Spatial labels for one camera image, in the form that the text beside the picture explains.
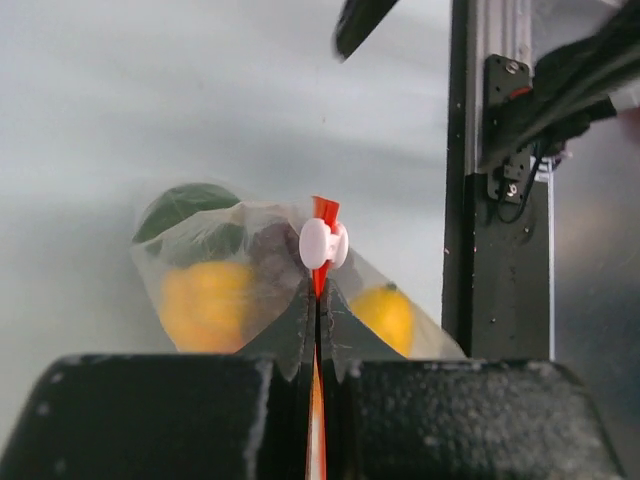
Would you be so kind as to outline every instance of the white plastic clip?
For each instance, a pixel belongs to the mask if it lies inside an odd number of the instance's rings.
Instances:
[[[349,235],[341,223],[337,233],[331,233],[321,218],[311,218],[300,232],[300,258],[309,270],[320,268],[328,260],[333,268],[340,268],[349,252]]]

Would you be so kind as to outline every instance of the green vegetable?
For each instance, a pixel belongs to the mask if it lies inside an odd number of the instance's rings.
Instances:
[[[133,242],[149,242],[198,212],[231,208],[239,202],[240,199],[228,190],[209,183],[189,183],[174,187],[149,206]],[[197,242],[167,246],[161,239],[157,239],[150,242],[146,249],[152,255],[165,256],[163,249],[166,248],[169,263],[186,267],[196,262],[233,255],[242,246],[244,237],[243,227],[225,223]]]

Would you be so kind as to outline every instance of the bag of fruit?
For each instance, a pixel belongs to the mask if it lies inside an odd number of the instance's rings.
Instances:
[[[162,327],[182,352],[233,353],[278,318],[309,275],[299,233],[313,201],[256,201],[223,182],[147,191],[131,255]],[[406,357],[462,358],[433,320],[349,249],[330,276],[353,313]]]

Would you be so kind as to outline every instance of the screw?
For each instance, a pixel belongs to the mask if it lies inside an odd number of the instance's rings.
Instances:
[[[520,68],[520,65],[518,65],[518,62],[509,62],[507,63],[507,66],[506,66],[507,72],[509,72],[511,75],[516,73],[519,68]]]

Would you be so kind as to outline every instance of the wire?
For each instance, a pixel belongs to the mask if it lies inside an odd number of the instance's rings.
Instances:
[[[529,173],[529,177],[527,178],[527,183],[524,186],[524,191],[522,192],[522,198],[520,199],[520,204],[518,205],[518,210],[516,210],[515,215],[513,217],[511,217],[511,218],[505,218],[503,213],[502,213],[502,209],[501,209],[501,207],[503,205],[505,205],[507,188],[509,187],[509,182],[506,181],[506,179],[503,181],[502,188],[501,188],[500,200],[498,202],[498,208],[497,208],[497,212],[496,212],[498,218],[500,219],[500,221],[502,223],[506,223],[506,224],[516,223],[518,220],[520,220],[520,218],[522,217],[522,214],[524,213],[525,209],[527,208],[527,203],[529,201],[529,196],[531,195],[531,190],[533,189],[533,183],[536,180],[536,175],[538,174],[538,171],[540,170],[540,166],[542,165],[543,158],[544,158],[544,151],[543,151],[540,143],[536,144],[535,158],[536,158],[535,162],[533,163],[533,166],[531,167],[531,172]]]

